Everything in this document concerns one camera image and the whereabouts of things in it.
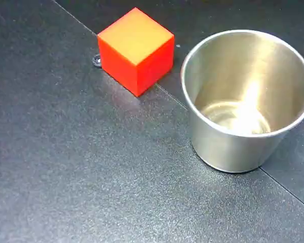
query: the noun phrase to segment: dark gray table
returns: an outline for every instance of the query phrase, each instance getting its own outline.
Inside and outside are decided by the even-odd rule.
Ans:
[[[92,22],[107,26],[124,14],[109,3],[87,5],[84,15],[101,10]],[[177,14],[160,14],[159,22],[173,21],[162,24],[181,47],[163,88],[137,99],[92,67],[95,35],[55,2],[0,1],[0,243],[304,242],[304,123],[247,174],[213,170],[191,148],[181,59],[198,38],[224,28],[209,15],[222,5],[207,14],[198,4],[180,7],[194,9],[190,33],[176,27]],[[276,16],[275,6],[259,15]],[[250,24],[230,7],[222,15],[243,20],[236,27]],[[304,33],[304,10],[298,16],[286,17],[287,37]],[[304,54],[304,36],[294,40]]]

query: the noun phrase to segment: cube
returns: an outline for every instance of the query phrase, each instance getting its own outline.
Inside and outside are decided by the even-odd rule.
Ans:
[[[97,38],[102,69],[136,97],[172,68],[174,35],[137,8]]]

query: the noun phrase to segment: cube top face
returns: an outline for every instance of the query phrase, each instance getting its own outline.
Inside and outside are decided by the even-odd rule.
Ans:
[[[100,32],[98,37],[132,64],[138,65],[171,39],[173,34],[134,8]]]

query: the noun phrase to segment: cup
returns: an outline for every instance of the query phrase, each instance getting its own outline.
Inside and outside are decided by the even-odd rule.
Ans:
[[[181,68],[192,145],[211,167],[256,169],[304,119],[304,58],[267,33],[230,30],[197,44]]]

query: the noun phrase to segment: red cube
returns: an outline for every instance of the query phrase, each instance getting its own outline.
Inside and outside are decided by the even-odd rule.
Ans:
[[[137,8],[97,37],[103,70],[136,97],[172,68],[174,35]]]

